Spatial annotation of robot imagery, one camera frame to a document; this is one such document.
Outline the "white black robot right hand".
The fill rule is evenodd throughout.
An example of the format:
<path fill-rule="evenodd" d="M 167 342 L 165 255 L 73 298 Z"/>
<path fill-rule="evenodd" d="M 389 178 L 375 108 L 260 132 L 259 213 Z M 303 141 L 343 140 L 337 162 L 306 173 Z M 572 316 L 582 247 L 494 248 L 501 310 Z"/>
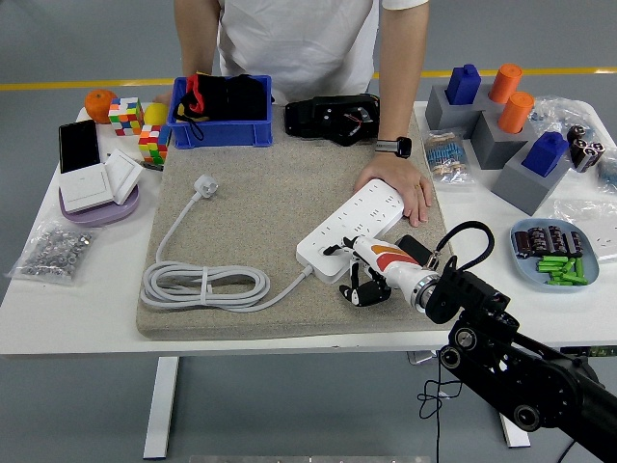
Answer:
<path fill-rule="evenodd" d="M 339 291 L 356 307 L 384 302 L 397 288 L 413 306 L 427 285 L 437 279 L 436 272 L 424 269 L 400 247 L 376 238 L 343 237 L 339 244 L 326 248 L 323 255 L 331 256 L 346 249 L 351 253 L 351 285 L 341 285 Z"/>

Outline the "person's left hand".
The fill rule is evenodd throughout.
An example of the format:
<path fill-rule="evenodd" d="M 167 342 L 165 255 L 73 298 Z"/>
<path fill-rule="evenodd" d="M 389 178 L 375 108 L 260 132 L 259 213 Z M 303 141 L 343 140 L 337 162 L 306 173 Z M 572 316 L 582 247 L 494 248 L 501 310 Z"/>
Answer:
<path fill-rule="evenodd" d="M 361 190 L 375 178 L 384 181 L 398 192 L 403 200 L 403 216 L 408 218 L 412 227 L 419 227 L 428 221 L 428 209 L 433 202 L 432 183 L 412 162 L 391 152 L 376 151 L 360 171 L 354 184 L 354 192 Z"/>

